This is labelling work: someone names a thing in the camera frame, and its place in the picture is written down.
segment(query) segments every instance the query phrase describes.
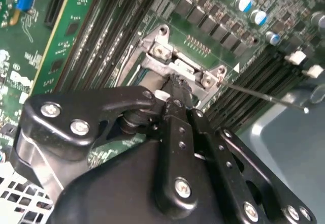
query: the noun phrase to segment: chip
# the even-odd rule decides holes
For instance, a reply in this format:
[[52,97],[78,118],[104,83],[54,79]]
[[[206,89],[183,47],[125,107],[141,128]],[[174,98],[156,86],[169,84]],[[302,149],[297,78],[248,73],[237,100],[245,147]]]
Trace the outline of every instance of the chip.
[[236,32],[239,28],[240,28],[240,24],[236,22],[234,26],[232,26],[232,31]]
[[187,16],[187,14],[190,12],[193,4],[190,3],[188,0],[181,0],[176,8],[175,12],[178,13],[181,16]]
[[210,10],[210,14],[211,14],[212,16],[214,16],[215,14],[217,14],[217,12],[219,11],[219,9],[220,9],[219,6],[214,5],[214,6],[211,8],[211,10]]
[[50,72],[55,73],[56,71],[58,71],[62,67],[63,62],[64,62],[63,59],[58,59],[58,60],[55,60],[54,62],[52,62]]
[[304,28],[305,28],[305,23],[303,22],[303,21],[299,21],[296,25],[295,25],[295,27],[294,27],[294,29],[296,30],[296,31],[298,31],[298,32],[301,32],[302,30],[304,30]]
[[242,39],[243,40],[247,40],[249,36],[250,36],[250,32],[249,31],[246,31],[245,33],[243,33]]
[[200,29],[206,34],[209,34],[215,26],[216,26],[216,22],[212,20],[210,17],[206,16],[201,23]]
[[234,49],[233,53],[235,56],[241,56],[247,50],[248,46],[245,43],[239,43],[239,45]]
[[225,40],[222,39],[221,45],[224,48],[231,50],[231,48],[233,48],[233,46],[236,44],[237,41],[238,41],[238,39],[236,36],[229,34],[229,36]]
[[283,17],[281,18],[282,21],[287,21],[291,17],[291,14],[289,12],[286,12]]
[[221,23],[226,24],[230,19],[230,16],[228,14],[225,14],[222,19],[220,20]]
[[313,37],[313,39],[310,41],[310,43],[316,47],[320,44],[320,42],[321,42],[321,38],[319,36]]
[[281,21],[276,21],[275,24],[272,27],[272,31],[275,32],[276,34],[280,33],[285,29],[285,25]]
[[187,21],[194,25],[198,25],[202,18],[204,17],[204,12],[198,8],[194,8],[194,10],[191,12],[189,17],[187,18]]
[[208,0],[199,0],[198,6],[203,8],[207,1]]
[[225,29],[222,25],[219,25],[216,31],[213,33],[212,38],[216,41],[220,41],[226,34],[227,29]]
[[79,22],[71,22],[66,30],[66,36],[74,35],[79,28]]

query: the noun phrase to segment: pci express slot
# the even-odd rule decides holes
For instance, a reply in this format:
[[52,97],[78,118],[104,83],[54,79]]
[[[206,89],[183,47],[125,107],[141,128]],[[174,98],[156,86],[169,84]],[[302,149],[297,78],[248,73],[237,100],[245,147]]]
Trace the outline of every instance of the pci express slot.
[[103,30],[107,13],[117,0],[94,0],[94,7],[88,12],[84,25],[79,32],[76,43],[68,57],[67,64],[61,74],[56,91],[69,91],[75,80],[87,63],[90,50],[97,44],[97,39]]
[[89,8],[89,11],[87,13],[87,16],[85,17],[85,21],[82,27],[80,28],[80,32],[76,37],[75,44],[72,47],[70,53],[71,55],[67,58],[67,63],[64,66],[59,81],[55,87],[55,91],[63,91],[64,85],[67,84],[66,82],[69,78],[69,75],[71,75],[70,71],[74,69],[77,64],[77,61],[79,60],[79,57],[81,55],[80,50],[83,49],[89,39],[89,35],[93,30],[94,23],[97,20],[98,15],[104,5],[104,1],[105,0],[93,0],[91,7]]
[[[114,47],[114,52],[112,47],[116,42],[116,39],[111,39],[106,48],[102,59],[98,59],[96,63],[97,66],[92,68],[89,79],[86,84],[84,84],[83,89],[89,88],[103,88],[105,87],[108,79],[112,75],[118,61],[123,56],[125,50],[128,47],[128,43],[132,37],[136,34],[137,28],[145,17],[146,13],[149,11],[154,0],[132,0],[132,8],[130,8],[127,13],[128,15],[123,19],[123,25],[120,26],[116,32],[115,38],[119,38],[120,41],[116,47]],[[104,62],[108,57],[110,57],[110,62]]]
[[50,29],[54,28],[55,22],[61,10],[64,0],[51,0],[47,9],[44,24]]
[[[272,48],[265,49],[235,84],[273,96],[283,95],[304,80],[300,69],[284,62],[283,58]],[[251,95],[227,88],[206,114],[213,128],[222,125],[237,131],[267,104]]]
[[73,75],[66,86],[67,91],[75,90],[80,81],[86,77],[88,69],[92,66],[97,55],[100,54],[102,46],[105,45],[106,38],[110,37],[112,27],[116,24],[112,16],[116,14],[116,11],[120,11],[117,9],[119,1],[105,0],[105,6],[94,24],[95,28],[78,58],[77,65],[70,71]]

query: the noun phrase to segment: metal rod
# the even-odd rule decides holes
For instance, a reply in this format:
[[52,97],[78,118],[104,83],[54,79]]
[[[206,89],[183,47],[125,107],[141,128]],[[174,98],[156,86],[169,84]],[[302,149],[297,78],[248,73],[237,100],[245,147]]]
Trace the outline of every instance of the metal rod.
[[224,86],[227,86],[229,88],[241,91],[243,93],[250,94],[250,95],[255,96],[257,98],[260,98],[262,100],[272,102],[274,104],[280,104],[280,105],[283,105],[283,106],[286,106],[286,107],[289,107],[289,108],[295,108],[295,109],[303,111],[305,114],[309,113],[309,109],[307,107],[298,106],[298,105],[295,105],[295,104],[292,104],[292,103],[289,103],[289,102],[286,102],[286,101],[283,101],[283,100],[279,100],[279,99],[277,99],[275,97],[272,97],[270,95],[263,94],[263,93],[260,93],[260,92],[256,92],[256,91],[253,91],[253,90],[250,90],[250,89],[247,89],[247,88],[243,88],[243,87],[240,87],[240,86],[236,86],[236,85],[227,83],[225,81],[221,81],[220,83],[222,85],[224,85]]

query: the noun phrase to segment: black expansion slot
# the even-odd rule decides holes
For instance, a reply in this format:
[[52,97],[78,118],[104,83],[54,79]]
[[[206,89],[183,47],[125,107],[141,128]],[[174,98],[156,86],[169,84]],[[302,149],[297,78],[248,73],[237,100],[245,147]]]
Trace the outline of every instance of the black expansion slot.
[[[285,54],[275,47],[266,47],[234,84],[275,97],[285,95],[306,77],[299,67],[289,64],[284,57]],[[214,129],[225,126],[238,131],[248,127],[252,119],[268,105],[264,100],[226,88],[206,115]]]
[[54,28],[55,22],[61,10],[64,0],[51,0],[50,5],[47,9],[44,24],[50,29]]
[[64,85],[65,91],[72,91],[77,88],[81,76],[83,75],[83,71],[90,60],[92,51],[94,51],[98,45],[101,34],[105,29],[105,25],[107,25],[108,21],[110,20],[112,12],[115,10],[118,3],[119,0],[105,0],[105,5],[94,23],[94,29],[89,35],[87,43],[78,58],[76,67],[69,71],[69,74],[72,74],[72,79],[68,81],[68,84]]
[[69,57],[67,58],[67,62],[64,66],[64,69],[61,73],[61,76],[58,80],[58,83],[55,86],[54,91],[55,92],[61,92],[61,91],[65,91],[65,87],[64,85],[66,84],[66,81],[68,79],[68,76],[70,75],[70,71],[72,69],[73,64],[73,59],[77,56],[77,54],[79,53],[79,47],[82,45],[82,42],[84,41],[85,38],[85,34],[87,33],[87,30],[90,28],[91,26],[91,19],[93,16],[96,15],[96,11],[99,8],[99,0],[93,0],[89,11],[85,17],[85,21],[83,22],[83,25],[80,29],[80,32],[78,33],[77,37],[76,37],[76,41],[74,46],[72,47],[72,50],[70,52]]
[[[116,32],[117,35],[123,30],[123,36],[120,38],[119,45],[114,48],[114,52],[111,55],[110,61],[105,67],[101,75],[95,84],[93,84],[93,79],[97,77],[96,73],[99,70],[99,67],[102,65],[103,60],[97,63],[97,67],[93,69],[94,73],[92,74],[92,78],[89,79],[89,82],[83,87],[83,89],[89,88],[103,88],[105,87],[108,79],[112,75],[115,67],[118,62],[122,58],[125,50],[128,48],[129,41],[132,37],[137,33],[137,29],[140,26],[140,23],[144,19],[146,13],[149,11],[152,6],[154,0],[135,0],[132,4],[132,8],[128,11],[128,16],[125,18],[125,25],[121,26],[121,30]],[[103,58],[109,55],[112,45],[114,44],[114,39],[110,41],[110,45],[103,46],[106,47],[105,55]]]

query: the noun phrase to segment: green circuit board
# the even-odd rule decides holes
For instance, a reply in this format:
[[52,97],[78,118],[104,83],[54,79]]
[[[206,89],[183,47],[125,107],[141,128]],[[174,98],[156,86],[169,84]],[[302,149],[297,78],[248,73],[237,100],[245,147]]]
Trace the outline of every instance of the green circuit board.
[[[285,50],[297,44],[308,55],[306,69],[324,65],[325,42],[310,20],[313,13],[324,11],[325,0],[251,0],[246,12],[238,10],[236,0],[152,0],[148,10],[142,6],[145,0],[64,0],[49,28],[44,20],[51,1],[34,0],[30,10],[20,12],[17,23],[11,25],[18,0],[0,0],[1,126],[18,124],[22,104],[30,94],[114,86],[130,46],[162,24],[170,29],[170,45],[203,69],[226,66],[227,81],[235,81],[255,61],[269,44],[269,31],[281,36],[279,47]],[[138,16],[138,10],[146,12]],[[267,14],[265,24],[252,23],[255,10]],[[131,25],[130,32],[124,32]],[[113,61],[108,55],[112,50]],[[143,57],[144,53],[123,84]],[[2,145],[12,144],[12,138],[0,131]],[[135,137],[103,146],[92,153],[91,164],[140,141]]]

